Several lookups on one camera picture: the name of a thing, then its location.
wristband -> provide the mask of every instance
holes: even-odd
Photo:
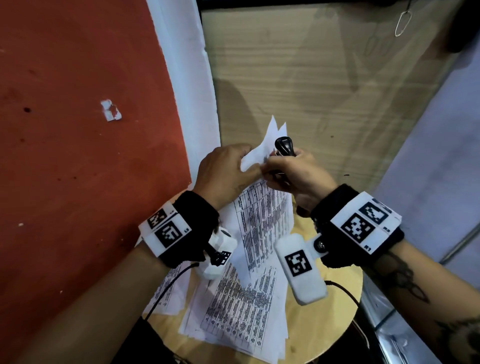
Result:
[[[369,266],[404,238],[402,217],[366,192],[343,184],[312,211],[331,268]]]
[[[195,192],[186,191],[172,204],[165,203],[139,225],[143,240],[166,266],[184,261],[203,262],[204,251],[218,255],[208,243],[218,227],[218,212]]]

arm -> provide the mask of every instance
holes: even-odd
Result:
[[[140,243],[45,325],[18,363],[110,363],[169,270]]]
[[[312,154],[270,157],[262,165],[271,188],[291,192],[311,211],[338,187]],[[291,182],[269,174],[281,170]],[[480,362],[480,293],[407,241],[395,244],[371,267],[363,267],[393,306],[443,363]]]
[[[258,164],[240,171],[251,149],[248,144],[216,148],[200,163],[193,191],[216,210],[229,204],[262,176]],[[110,363],[169,270],[140,243],[42,328],[17,362]]]

peeled paint patch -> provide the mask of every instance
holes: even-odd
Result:
[[[117,106],[112,103],[111,100],[100,101],[100,104],[103,107],[103,114],[107,121],[120,120],[121,114]]]

orange painted wall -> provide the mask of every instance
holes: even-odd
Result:
[[[122,120],[106,121],[106,98]],[[190,183],[146,2],[0,2],[0,122],[5,362]]]

round wooden table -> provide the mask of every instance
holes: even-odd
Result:
[[[292,232],[303,235],[305,240],[316,232],[309,218],[294,215],[295,226]],[[339,269],[325,267],[320,259],[317,266],[323,279],[332,280],[349,290],[360,300],[363,274],[359,267],[351,266]],[[199,279],[192,272],[187,294],[187,304]],[[193,364],[209,363],[263,363],[261,360],[237,352],[224,346],[188,338],[178,333],[185,310],[177,316],[152,315],[149,319],[167,345],[177,355],[188,359]],[[285,362],[302,364],[323,354],[345,332],[357,311],[357,306],[341,289],[328,286],[328,297],[307,306],[300,306],[288,288],[285,304],[289,339],[285,342]]]

